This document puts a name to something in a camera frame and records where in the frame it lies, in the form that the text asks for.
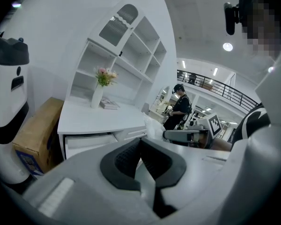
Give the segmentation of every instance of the balcony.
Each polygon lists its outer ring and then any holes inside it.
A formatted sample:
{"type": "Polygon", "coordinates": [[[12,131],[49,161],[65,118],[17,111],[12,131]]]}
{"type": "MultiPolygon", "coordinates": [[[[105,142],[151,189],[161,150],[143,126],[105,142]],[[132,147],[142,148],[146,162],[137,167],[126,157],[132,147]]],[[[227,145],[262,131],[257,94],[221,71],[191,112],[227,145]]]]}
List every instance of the balcony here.
{"type": "Polygon", "coordinates": [[[216,93],[247,111],[258,105],[256,101],[244,93],[210,77],[177,70],[177,80],[216,93]]]}

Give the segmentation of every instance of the white vase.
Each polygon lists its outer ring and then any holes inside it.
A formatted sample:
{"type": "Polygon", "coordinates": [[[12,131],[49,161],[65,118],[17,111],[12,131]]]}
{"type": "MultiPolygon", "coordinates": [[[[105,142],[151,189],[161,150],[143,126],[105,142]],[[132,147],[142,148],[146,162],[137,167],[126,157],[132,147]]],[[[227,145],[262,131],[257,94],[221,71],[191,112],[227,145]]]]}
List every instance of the white vase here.
{"type": "Polygon", "coordinates": [[[92,103],[91,103],[92,108],[95,108],[95,109],[98,108],[99,103],[103,96],[103,88],[104,88],[103,86],[101,86],[100,84],[97,84],[97,87],[96,87],[95,92],[92,97],[92,103]]]}

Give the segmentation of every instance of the person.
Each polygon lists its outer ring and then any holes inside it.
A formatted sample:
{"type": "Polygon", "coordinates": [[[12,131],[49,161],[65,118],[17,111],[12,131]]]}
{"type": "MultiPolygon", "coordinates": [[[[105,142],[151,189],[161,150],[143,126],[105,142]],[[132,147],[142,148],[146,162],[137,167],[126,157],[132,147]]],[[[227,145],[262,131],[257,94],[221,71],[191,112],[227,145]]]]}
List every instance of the person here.
{"type": "MultiPolygon", "coordinates": [[[[248,43],[253,49],[262,48],[273,60],[277,61],[275,66],[279,66],[281,61],[281,19],[278,20],[277,11],[270,9],[264,0],[243,0],[242,9],[244,12],[241,24],[243,33],[247,35],[248,43]]],[[[251,109],[243,118],[234,132],[232,143],[228,143],[220,138],[212,141],[210,149],[231,151],[235,143],[242,139],[249,138],[255,131],[270,125],[270,119],[266,109],[260,103],[251,109]]]]}
{"type": "Polygon", "coordinates": [[[169,114],[170,117],[163,125],[165,130],[174,130],[175,126],[178,125],[189,112],[189,107],[191,106],[191,102],[182,84],[177,84],[173,90],[180,98],[173,107],[173,112],[169,114]]]}

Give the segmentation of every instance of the stack of books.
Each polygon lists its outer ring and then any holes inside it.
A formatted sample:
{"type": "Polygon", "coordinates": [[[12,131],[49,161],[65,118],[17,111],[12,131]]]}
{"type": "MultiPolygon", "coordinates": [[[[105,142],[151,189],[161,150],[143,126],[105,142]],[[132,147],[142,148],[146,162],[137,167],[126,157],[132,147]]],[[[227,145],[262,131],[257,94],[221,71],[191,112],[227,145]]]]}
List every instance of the stack of books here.
{"type": "Polygon", "coordinates": [[[119,105],[116,102],[110,101],[108,98],[103,97],[100,101],[100,106],[104,109],[114,109],[117,110],[119,105]]]}

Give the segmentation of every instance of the cabinet door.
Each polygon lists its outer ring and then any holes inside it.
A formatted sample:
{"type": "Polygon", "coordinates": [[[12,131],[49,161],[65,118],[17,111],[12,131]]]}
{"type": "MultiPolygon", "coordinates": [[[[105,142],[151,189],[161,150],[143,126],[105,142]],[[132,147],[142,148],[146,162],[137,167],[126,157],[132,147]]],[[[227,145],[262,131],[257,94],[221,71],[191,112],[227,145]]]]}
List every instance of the cabinet door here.
{"type": "Polygon", "coordinates": [[[93,29],[89,39],[119,55],[136,25],[144,17],[134,5],[121,2],[93,29]]]}

